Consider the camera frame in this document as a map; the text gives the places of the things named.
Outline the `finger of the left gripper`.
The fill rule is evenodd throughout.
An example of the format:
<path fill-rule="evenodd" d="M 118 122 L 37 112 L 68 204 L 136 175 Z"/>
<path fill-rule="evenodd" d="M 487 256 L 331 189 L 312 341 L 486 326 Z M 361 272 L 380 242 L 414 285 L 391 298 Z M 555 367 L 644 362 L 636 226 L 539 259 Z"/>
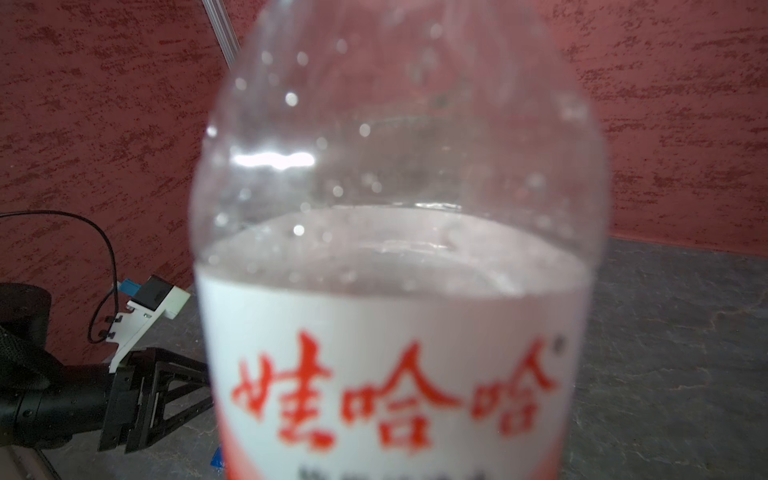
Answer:
<path fill-rule="evenodd" d="M 149 448 L 214 405 L 206 363 L 162 348 L 135 351 L 128 357 L 139 381 L 136 420 L 125 451 Z"/>

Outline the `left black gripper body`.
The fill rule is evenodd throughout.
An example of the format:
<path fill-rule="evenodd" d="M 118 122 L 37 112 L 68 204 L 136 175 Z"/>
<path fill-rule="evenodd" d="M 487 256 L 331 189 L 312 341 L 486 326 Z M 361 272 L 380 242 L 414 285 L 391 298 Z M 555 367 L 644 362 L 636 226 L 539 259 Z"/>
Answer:
<path fill-rule="evenodd" d="M 50 355 L 1 355 L 1 445 L 59 448 L 101 434 L 100 451 L 128 443 L 138 417 L 138 353 L 107 364 L 65 366 Z"/>

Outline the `white red Wahaha bottle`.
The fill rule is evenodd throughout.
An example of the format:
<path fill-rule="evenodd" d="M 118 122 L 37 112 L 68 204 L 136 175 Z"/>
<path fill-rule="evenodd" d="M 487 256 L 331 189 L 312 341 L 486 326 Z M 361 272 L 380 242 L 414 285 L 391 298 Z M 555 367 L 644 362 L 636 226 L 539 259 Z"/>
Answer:
<path fill-rule="evenodd" d="M 230 479 L 555 479 L 610 216 L 529 1 L 271 1 L 191 246 Z"/>

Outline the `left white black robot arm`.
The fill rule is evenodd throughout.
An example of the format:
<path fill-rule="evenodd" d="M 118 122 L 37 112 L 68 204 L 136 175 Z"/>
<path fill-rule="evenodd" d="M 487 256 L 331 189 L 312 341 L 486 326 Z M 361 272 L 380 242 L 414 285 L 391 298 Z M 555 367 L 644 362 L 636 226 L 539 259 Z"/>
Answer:
<path fill-rule="evenodd" d="M 207 396 L 172 416 L 169 404 L 210 385 L 205 363 L 162 348 L 106 364 L 64 365 L 46 348 L 51 294 L 1 286 L 1 444 L 56 449 L 99 433 L 98 451 L 153 446 L 210 410 Z"/>

